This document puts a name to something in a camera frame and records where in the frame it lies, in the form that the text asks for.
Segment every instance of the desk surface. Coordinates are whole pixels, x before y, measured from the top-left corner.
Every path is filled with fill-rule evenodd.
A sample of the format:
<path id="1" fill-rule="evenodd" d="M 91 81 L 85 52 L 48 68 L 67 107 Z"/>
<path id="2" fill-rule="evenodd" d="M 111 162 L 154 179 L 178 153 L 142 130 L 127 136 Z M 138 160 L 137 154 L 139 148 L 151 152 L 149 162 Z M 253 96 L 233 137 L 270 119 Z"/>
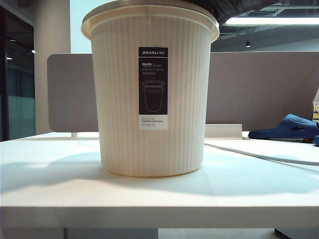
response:
<path id="1" fill-rule="evenodd" d="M 307 143 L 208 140 L 319 160 Z M 165 178 L 109 173 L 96 133 L 0 143 L 1 224 L 19 228 L 319 228 L 319 169 L 205 147 L 196 171 Z"/>

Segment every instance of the blue slipper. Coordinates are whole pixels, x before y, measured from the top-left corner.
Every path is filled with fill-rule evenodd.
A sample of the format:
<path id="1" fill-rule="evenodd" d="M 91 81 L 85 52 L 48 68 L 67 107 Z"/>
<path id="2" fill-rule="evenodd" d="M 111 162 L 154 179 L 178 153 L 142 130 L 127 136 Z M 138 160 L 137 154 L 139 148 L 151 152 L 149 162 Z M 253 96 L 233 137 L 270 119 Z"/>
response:
<path id="1" fill-rule="evenodd" d="M 319 135 L 315 137 L 314 144 L 319 146 Z"/>
<path id="2" fill-rule="evenodd" d="M 250 138 L 311 138 L 319 135 L 319 123 L 298 117 L 287 115 L 274 129 L 251 131 Z"/>

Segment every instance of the brand logo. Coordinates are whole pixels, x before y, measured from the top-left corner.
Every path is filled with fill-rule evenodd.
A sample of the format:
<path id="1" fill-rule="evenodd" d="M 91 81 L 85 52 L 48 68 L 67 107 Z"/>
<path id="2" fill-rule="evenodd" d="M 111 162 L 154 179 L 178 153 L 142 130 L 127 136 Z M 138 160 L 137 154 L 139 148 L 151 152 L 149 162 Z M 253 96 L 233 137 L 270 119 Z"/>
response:
<path id="1" fill-rule="evenodd" d="M 165 55 L 164 51 L 143 51 L 142 55 Z"/>

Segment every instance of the ceiling light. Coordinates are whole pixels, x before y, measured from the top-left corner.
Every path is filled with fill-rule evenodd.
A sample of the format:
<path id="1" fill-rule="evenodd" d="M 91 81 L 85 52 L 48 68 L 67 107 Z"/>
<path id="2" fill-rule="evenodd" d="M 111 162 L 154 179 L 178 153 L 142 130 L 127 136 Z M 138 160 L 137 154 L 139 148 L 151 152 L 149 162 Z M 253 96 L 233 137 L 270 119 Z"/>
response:
<path id="1" fill-rule="evenodd" d="M 232 17 L 227 26 L 255 25 L 318 25 L 319 17 Z"/>

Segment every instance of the trash can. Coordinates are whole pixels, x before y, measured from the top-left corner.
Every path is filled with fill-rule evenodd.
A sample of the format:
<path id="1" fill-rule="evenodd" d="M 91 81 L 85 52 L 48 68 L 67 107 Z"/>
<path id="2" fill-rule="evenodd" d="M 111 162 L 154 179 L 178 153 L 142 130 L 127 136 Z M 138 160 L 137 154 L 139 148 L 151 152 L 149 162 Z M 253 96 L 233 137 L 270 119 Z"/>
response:
<path id="1" fill-rule="evenodd" d="M 210 44 L 218 23 L 182 0 L 118 0 L 89 12 L 102 165 L 141 177 L 202 163 Z"/>

